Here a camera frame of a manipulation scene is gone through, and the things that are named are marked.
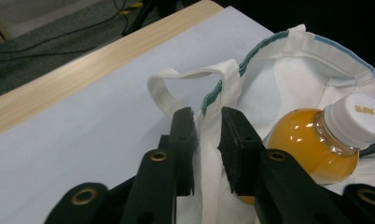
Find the bottle neck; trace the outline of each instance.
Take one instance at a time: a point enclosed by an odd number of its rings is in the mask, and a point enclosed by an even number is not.
[[[320,142],[324,144],[329,151],[343,157],[353,156],[359,151],[359,148],[345,145],[332,134],[326,125],[323,112],[320,112],[315,116],[314,125],[315,130],[319,135]]]

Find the black fabric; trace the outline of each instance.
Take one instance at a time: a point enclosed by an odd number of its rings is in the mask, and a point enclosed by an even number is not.
[[[332,39],[375,68],[375,0],[215,0],[233,6],[273,32],[304,23],[307,31]]]

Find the bottle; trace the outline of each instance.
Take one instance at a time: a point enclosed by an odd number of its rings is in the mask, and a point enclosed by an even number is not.
[[[291,154],[317,184],[338,183],[355,169],[359,149],[375,143],[375,98],[353,93],[333,105],[284,115],[265,148]]]

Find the orange liquid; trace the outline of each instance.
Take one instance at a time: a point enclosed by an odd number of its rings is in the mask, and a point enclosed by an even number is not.
[[[274,126],[265,147],[291,154],[317,184],[341,182],[354,171],[359,153],[342,156],[321,143],[314,125],[318,113],[321,111],[300,109],[285,115]]]

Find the yellow and black striped tape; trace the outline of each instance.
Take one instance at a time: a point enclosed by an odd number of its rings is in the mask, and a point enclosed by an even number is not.
[[[124,14],[124,15],[127,15],[129,14],[130,12],[136,10],[137,8],[140,8],[144,5],[144,3],[142,1],[140,2],[137,2],[135,4],[132,4],[131,6],[129,7],[126,7],[124,8],[123,10],[120,11],[120,14]]]

